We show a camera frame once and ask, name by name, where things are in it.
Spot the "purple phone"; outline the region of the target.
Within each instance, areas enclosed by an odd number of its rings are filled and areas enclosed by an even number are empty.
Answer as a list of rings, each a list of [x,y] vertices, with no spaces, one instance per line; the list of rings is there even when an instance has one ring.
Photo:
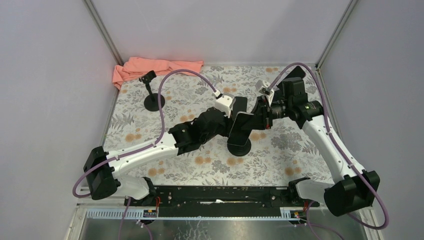
[[[286,79],[291,79],[291,78],[301,78],[303,79],[306,76],[305,71],[302,69],[301,66],[296,66],[280,83],[277,84],[277,88],[279,90],[283,89],[283,82]]]

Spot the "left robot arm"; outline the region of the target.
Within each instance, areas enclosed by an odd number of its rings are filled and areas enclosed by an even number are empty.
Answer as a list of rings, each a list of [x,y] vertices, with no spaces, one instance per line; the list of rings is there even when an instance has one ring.
[[[155,187],[148,177],[128,173],[151,161],[176,157],[198,150],[215,136],[229,136],[233,120],[211,107],[192,121],[179,123],[164,133],[159,142],[144,143],[106,152],[102,146],[91,150],[83,167],[92,200],[110,196],[131,197],[148,206],[155,200]]]

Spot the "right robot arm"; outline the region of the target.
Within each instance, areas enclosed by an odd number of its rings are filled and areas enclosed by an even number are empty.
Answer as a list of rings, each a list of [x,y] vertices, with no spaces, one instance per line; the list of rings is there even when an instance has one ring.
[[[267,130],[274,120],[289,118],[312,141],[331,173],[332,184],[308,177],[291,181],[286,193],[291,205],[315,201],[338,217],[382,202],[377,194],[379,175],[374,170],[367,171],[347,150],[334,132],[323,105],[309,100],[302,78],[283,80],[278,85],[278,96],[266,81],[259,80],[255,88],[261,94],[255,108],[250,113],[237,114],[241,129]]]

